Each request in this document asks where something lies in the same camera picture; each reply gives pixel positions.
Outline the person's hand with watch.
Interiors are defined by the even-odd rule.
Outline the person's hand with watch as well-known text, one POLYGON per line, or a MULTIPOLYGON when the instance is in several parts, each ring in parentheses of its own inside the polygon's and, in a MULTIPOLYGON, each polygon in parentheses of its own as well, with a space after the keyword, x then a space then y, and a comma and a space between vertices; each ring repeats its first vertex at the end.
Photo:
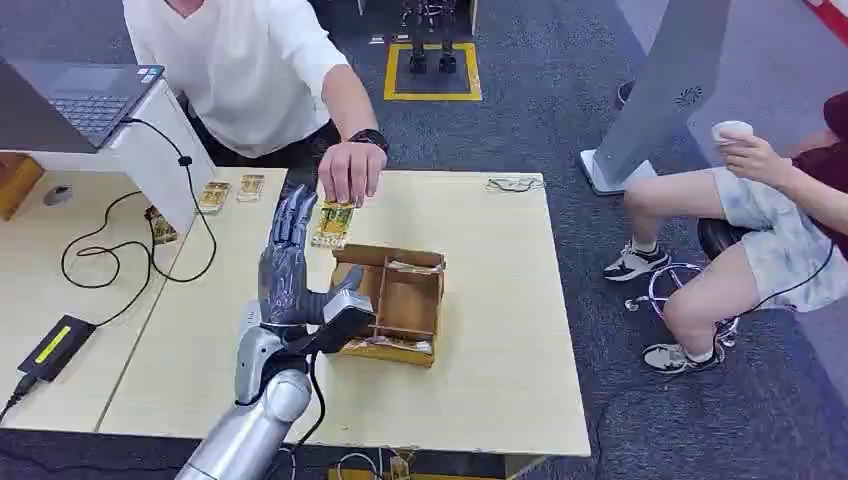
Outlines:
POLYGON ((343 142, 331 146, 318 168, 325 199, 361 207, 376 193, 386 164, 386 153, 374 144, 343 142))

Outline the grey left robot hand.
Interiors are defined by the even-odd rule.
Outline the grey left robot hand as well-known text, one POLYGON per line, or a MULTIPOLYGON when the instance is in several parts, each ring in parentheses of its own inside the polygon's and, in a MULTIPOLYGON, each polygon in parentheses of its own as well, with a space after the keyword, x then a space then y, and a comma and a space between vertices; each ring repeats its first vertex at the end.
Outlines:
POLYGON ((338 286, 326 293, 307 287, 305 246, 316 200, 317 193, 303 184, 280 195, 258 266, 258 300, 266 324, 321 325, 323 307, 339 291, 357 290, 362 281, 363 268, 353 267, 338 286))

